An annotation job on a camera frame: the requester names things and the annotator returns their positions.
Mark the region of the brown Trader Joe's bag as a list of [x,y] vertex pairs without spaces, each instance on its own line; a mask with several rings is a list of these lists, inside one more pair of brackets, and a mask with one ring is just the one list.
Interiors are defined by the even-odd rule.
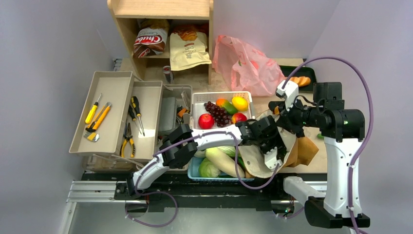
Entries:
[[297,138],[294,134],[287,130],[278,127],[281,142],[284,143],[286,149],[282,150],[278,147],[277,155],[282,157],[282,165],[267,167],[266,159],[263,150],[255,146],[240,146],[240,154],[245,163],[246,171],[253,177],[269,178],[274,172],[278,172],[282,168],[297,167],[298,165],[308,166],[313,158],[319,160],[322,158],[319,146],[321,140],[316,139],[313,142],[308,137]]

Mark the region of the red yellow apple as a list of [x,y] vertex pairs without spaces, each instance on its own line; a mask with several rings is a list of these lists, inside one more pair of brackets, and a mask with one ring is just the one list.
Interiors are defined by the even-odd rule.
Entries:
[[231,117],[231,123],[232,124],[236,124],[237,122],[243,122],[243,121],[247,121],[247,120],[248,120],[248,118],[243,113],[235,113]]

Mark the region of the golden baguette bread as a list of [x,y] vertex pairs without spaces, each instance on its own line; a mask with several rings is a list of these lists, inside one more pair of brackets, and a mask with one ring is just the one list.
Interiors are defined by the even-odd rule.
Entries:
[[291,77],[290,81],[296,83],[299,87],[307,86],[311,83],[311,79],[309,77],[301,76],[301,77]]

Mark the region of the green napa cabbage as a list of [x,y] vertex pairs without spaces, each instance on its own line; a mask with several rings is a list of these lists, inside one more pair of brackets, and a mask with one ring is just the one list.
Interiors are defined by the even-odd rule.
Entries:
[[235,147],[233,146],[219,146],[217,147],[219,150],[221,150],[223,153],[225,153],[227,156],[234,158],[236,153],[239,153]]

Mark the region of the dark purple grapes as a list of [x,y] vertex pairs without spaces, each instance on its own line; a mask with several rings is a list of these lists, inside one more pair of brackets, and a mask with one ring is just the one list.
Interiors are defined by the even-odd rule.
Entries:
[[212,102],[204,103],[204,108],[210,115],[212,115],[217,127],[226,127],[232,123],[231,115],[226,109],[221,108]]

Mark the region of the white daikon radish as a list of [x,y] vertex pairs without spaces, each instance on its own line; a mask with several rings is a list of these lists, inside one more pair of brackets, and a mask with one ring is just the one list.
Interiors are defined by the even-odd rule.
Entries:
[[221,172],[226,173],[232,177],[239,176],[245,178],[245,172],[238,165],[235,158],[231,158],[219,150],[217,147],[208,148],[205,150],[205,156],[210,160]]

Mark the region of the pink plastic grocery bag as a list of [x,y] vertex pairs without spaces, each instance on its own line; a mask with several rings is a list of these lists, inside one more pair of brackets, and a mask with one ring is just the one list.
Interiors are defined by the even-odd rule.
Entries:
[[215,40],[212,67],[230,90],[248,91],[252,96],[273,96],[285,80],[274,59],[251,44],[225,35]]

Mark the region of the cream chips bag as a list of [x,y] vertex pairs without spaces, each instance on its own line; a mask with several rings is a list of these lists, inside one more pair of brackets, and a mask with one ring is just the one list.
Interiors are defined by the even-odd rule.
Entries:
[[209,24],[176,26],[169,40],[169,60],[172,71],[182,71],[198,65],[211,64],[208,53]]

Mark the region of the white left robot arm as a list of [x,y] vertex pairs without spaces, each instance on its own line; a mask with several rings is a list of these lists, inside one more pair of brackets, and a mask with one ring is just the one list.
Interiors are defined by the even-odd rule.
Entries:
[[221,129],[191,129],[183,124],[164,140],[147,165],[127,179],[126,193],[132,199],[140,199],[145,189],[169,169],[184,166],[197,151],[220,146],[257,146],[275,171],[288,158],[287,147],[272,116],[248,119]]

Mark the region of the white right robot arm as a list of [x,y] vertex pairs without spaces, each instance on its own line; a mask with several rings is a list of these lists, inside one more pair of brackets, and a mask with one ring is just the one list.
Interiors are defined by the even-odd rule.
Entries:
[[279,198],[292,195],[304,206],[305,217],[314,227],[368,228],[370,218],[362,211],[358,195],[358,160],[356,153],[365,138],[365,117],[357,109],[346,109],[340,82],[315,83],[313,101],[303,105],[299,87],[283,81],[276,89],[281,101],[269,103],[278,109],[277,125],[297,137],[304,127],[318,128],[327,154],[327,190],[315,190],[297,176],[274,184]]

